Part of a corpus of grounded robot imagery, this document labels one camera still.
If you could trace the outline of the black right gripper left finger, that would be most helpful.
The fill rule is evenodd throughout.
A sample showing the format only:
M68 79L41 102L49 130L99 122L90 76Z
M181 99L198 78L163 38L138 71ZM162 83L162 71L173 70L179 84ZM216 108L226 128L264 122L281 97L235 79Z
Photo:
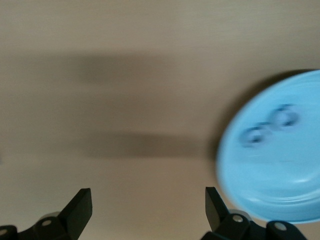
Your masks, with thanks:
M90 188L82 188L57 216L38 220L18 232L14 225L0 226L0 240L78 240L93 213Z

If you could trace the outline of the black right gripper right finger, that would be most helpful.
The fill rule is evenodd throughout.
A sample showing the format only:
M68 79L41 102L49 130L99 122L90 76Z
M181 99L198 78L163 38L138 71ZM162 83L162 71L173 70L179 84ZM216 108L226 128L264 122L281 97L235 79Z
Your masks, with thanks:
M265 227L241 210L229 210L215 187L205 188L205 214L210 225L200 240L307 240L291 223L274 220Z

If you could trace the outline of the blue foam letter Q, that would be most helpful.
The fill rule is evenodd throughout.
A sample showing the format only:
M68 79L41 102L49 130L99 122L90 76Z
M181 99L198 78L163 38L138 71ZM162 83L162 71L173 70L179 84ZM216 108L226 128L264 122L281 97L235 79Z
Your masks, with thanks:
M246 148L256 148L264 142L263 129L260 126L246 129L240 136L242 146Z

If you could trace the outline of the blue foam letter G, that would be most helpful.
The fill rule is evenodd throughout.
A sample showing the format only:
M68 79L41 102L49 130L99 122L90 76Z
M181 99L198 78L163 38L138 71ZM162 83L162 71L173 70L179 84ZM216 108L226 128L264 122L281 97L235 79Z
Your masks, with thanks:
M283 104L272 113L270 121L276 129L284 131L296 127L300 117L301 114L295 105Z

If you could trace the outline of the blue plate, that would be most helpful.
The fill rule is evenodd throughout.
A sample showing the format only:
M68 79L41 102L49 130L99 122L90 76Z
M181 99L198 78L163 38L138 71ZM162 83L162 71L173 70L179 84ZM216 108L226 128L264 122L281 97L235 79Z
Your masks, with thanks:
M300 121L271 123L281 105L295 105ZM262 127L264 141L244 147L241 134ZM288 77L250 99L224 131L217 178L229 200L250 215L295 224L320 221L320 69Z

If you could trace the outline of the table cover sheet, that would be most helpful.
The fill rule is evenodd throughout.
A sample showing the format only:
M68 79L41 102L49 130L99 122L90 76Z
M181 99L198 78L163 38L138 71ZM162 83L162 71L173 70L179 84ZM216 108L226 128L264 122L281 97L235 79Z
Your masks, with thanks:
M0 225L81 188L79 240L199 240L251 94L320 68L320 0L0 0Z

